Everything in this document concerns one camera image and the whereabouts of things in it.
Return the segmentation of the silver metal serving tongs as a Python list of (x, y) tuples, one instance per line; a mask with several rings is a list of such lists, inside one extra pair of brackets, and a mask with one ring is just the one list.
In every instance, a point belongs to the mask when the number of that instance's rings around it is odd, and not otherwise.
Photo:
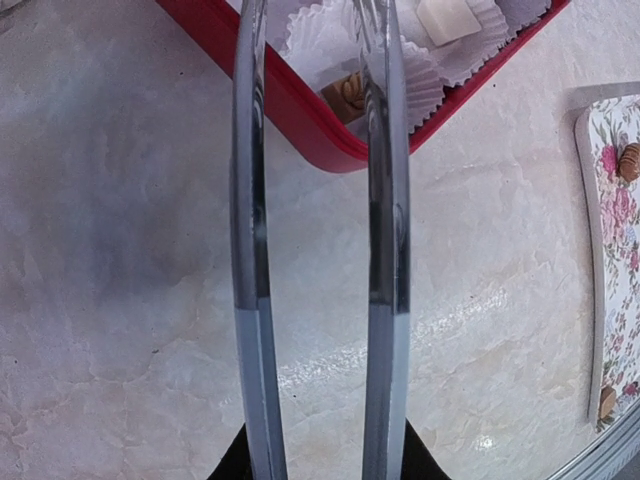
[[(405, 443), (410, 340), (406, 86), (396, 7), (358, 1), (368, 127), (369, 304), (362, 475), (397, 479)], [(235, 329), (251, 471), (287, 475), (270, 295), (264, 174), (266, 5), (246, 1), (233, 76), (230, 234)]]

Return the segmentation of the round swirl brown chocolate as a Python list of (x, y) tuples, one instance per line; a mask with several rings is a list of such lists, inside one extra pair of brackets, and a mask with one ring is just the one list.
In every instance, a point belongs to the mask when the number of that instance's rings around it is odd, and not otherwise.
[(628, 144), (617, 162), (617, 174), (627, 184), (636, 181), (640, 176), (640, 144)]

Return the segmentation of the brown ridged chocolate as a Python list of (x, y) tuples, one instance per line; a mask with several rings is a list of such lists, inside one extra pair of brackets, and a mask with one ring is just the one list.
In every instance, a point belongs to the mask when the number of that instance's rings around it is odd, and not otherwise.
[(361, 118), (365, 113), (364, 91), (359, 72), (325, 86), (320, 95), (344, 125)]

